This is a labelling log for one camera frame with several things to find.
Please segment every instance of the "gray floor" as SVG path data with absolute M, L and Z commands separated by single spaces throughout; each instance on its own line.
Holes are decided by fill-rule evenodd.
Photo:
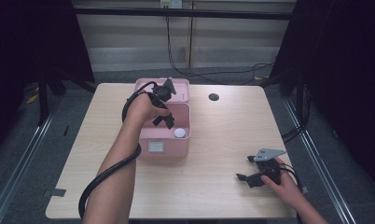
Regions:
M 246 70 L 247 68 L 200 68 L 197 73 L 214 71 Z M 266 69 L 256 72 L 258 77 L 266 76 Z M 223 84 L 241 84 L 252 77 L 247 74 L 210 75 Z M 97 84 L 102 82 L 130 82 L 139 77 L 184 77 L 172 69 L 141 70 L 125 72 L 106 72 L 95 74 Z M 215 84 L 202 77 L 186 77 L 191 84 Z M 28 166 L 14 194 L 2 223 L 80 223 L 79 220 L 50 220 L 45 211 L 49 198 L 43 194 L 47 189 L 53 189 L 63 169 L 80 124 L 84 119 L 93 93 L 81 90 L 71 83 L 65 83 L 68 90 L 61 97 L 60 104 L 55 110 L 48 131 L 41 141 L 32 162 Z M 280 133 L 286 133 L 294 127 L 294 123 L 286 109 L 285 97 L 278 92 L 277 85 L 265 89 L 271 110 L 277 121 Z M 33 87 L 27 87 L 26 97 L 33 93 Z M 57 97 L 50 95 L 50 104 L 55 105 Z M 15 125 L 11 127 L 7 140 L 0 146 L 0 194 L 16 164 L 19 162 L 32 136 L 37 129 L 39 118 L 38 102 L 30 105 L 22 103 L 15 118 Z M 375 186 L 366 173 L 354 162 L 348 153 L 348 148 L 333 135 L 333 129 L 326 122 L 326 118 L 312 105 L 310 121 L 307 127 L 312 140 L 318 148 L 328 171 L 338 186 L 341 195 L 348 203 L 356 223 L 375 223 Z M 315 169 L 306 147 L 300 136 L 286 144 L 289 157 L 298 171 L 304 186 L 310 192 L 306 194 L 309 201 L 320 211 L 330 223 L 342 223 L 334 202 L 329 197 L 317 170 Z M 186 223 L 182 220 L 146 220 L 139 223 Z M 217 223 L 297 223 L 294 218 L 272 220 L 219 220 Z

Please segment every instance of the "white label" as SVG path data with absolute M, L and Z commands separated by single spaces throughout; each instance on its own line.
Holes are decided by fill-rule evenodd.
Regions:
M 150 153 L 163 153 L 164 152 L 163 142 L 149 141 L 149 152 Z

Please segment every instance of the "black pole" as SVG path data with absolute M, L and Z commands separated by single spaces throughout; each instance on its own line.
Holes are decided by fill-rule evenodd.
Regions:
M 303 75 L 301 74 L 301 72 L 299 72 L 299 80 L 298 80 L 297 93 L 296 93 L 296 112 L 301 123 L 304 122 L 303 100 L 304 100 L 304 81 L 303 81 Z

